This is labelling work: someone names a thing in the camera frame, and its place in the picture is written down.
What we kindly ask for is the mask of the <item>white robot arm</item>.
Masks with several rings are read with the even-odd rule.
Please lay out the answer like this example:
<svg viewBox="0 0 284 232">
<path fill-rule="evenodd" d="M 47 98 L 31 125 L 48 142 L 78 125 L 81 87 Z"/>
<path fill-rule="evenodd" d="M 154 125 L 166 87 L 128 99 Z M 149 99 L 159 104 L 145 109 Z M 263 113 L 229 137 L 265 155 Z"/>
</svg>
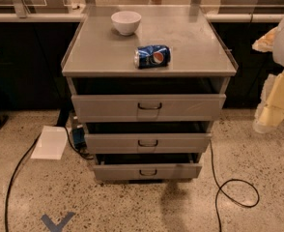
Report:
<svg viewBox="0 0 284 232">
<path fill-rule="evenodd" d="M 256 40 L 252 48 L 260 52 L 271 52 L 275 63 L 284 68 L 284 17 L 266 35 Z M 263 86 L 261 102 L 258 104 L 253 129 L 267 133 L 277 128 L 284 120 L 284 70 L 279 75 L 270 74 Z"/>
</svg>

